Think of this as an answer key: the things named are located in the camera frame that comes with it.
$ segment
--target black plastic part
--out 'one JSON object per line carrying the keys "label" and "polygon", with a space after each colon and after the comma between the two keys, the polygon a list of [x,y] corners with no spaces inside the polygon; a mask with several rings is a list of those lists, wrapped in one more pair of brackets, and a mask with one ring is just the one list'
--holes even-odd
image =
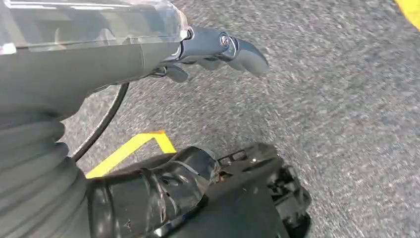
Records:
{"label": "black plastic part", "polygon": [[183,83],[188,80],[188,73],[176,65],[168,65],[166,70],[166,76],[177,83]]}
{"label": "black plastic part", "polygon": [[[276,209],[267,183],[274,183],[287,167],[277,156],[276,149],[266,144],[255,144],[219,159],[230,163],[222,168],[219,183],[206,192],[202,206],[167,238],[305,238],[310,230],[310,217],[291,207],[282,217]],[[289,182],[294,178],[283,176]],[[288,216],[297,216],[295,223]]]}
{"label": "black plastic part", "polygon": [[93,144],[99,139],[99,137],[103,134],[105,129],[111,123],[112,119],[116,115],[119,107],[121,106],[122,102],[124,101],[125,95],[128,91],[129,83],[124,83],[120,86],[117,96],[115,97],[114,101],[112,102],[112,106],[109,108],[108,112],[105,114],[102,121],[97,125],[95,130],[92,132],[91,135],[83,142],[83,144],[74,152],[71,158],[77,162],[88,152],[88,150],[93,146]]}
{"label": "black plastic part", "polygon": [[204,27],[192,27],[193,36],[189,40],[182,41],[182,55],[178,62],[191,62],[206,57],[219,55],[227,50],[220,42],[225,32],[216,31]]}
{"label": "black plastic part", "polygon": [[249,71],[260,75],[268,70],[268,61],[264,55],[251,43],[234,38],[237,45],[235,59],[228,61],[229,66],[240,71]]}

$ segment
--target gray pavement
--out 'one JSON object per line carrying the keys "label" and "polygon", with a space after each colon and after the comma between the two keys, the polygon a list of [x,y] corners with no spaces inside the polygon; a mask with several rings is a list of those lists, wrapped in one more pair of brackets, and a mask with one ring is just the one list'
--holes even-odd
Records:
{"label": "gray pavement", "polygon": [[[219,154],[273,143],[313,196],[314,238],[420,237],[420,34],[390,0],[175,0],[195,25],[263,48],[264,77],[188,67],[192,80],[133,83],[79,166],[88,171],[140,132]],[[75,149],[117,89],[66,121]],[[149,142],[121,166],[159,153]]]}

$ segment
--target yellow painted line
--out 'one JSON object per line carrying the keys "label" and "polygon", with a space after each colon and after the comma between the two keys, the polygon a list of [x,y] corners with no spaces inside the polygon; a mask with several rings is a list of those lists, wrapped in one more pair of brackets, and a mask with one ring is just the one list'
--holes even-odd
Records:
{"label": "yellow painted line", "polygon": [[420,0],[395,0],[404,16],[420,30]]}
{"label": "yellow painted line", "polygon": [[122,145],[108,158],[102,161],[98,166],[86,174],[88,179],[95,177],[102,177],[112,170],[115,166],[121,163],[125,158],[134,153],[138,148],[144,145],[146,142],[155,139],[160,149],[164,153],[175,153],[176,150],[166,136],[164,131],[157,131],[152,133],[141,133],[135,135],[127,143]]}

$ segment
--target clear plastic cover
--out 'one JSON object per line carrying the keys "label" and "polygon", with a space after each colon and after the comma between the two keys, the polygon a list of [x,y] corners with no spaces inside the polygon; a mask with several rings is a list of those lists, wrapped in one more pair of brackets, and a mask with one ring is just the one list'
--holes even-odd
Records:
{"label": "clear plastic cover", "polygon": [[188,29],[168,0],[3,0],[0,11],[0,55],[180,42]]}

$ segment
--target brake cable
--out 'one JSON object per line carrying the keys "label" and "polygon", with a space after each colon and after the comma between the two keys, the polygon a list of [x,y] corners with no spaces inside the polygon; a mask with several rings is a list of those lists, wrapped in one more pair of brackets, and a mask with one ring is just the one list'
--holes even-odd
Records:
{"label": "brake cable", "polygon": [[114,101],[112,102],[111,107],[106,112],[105,116],[102,118],[101,122],[96,126],[95,130],[89,135],[89,137],[76,149],[76,151],[71,156],[75,162],[80,160],[82,156],[88,152],[88,150],[94,145],[94,143],[99,139],[103,134],[105,129],[109,126],[118,109],[120,108],[122,102],[124,101],[125,95],[127,94],[129,83],[124,83],[120,86],[117,95],[115,96]]}

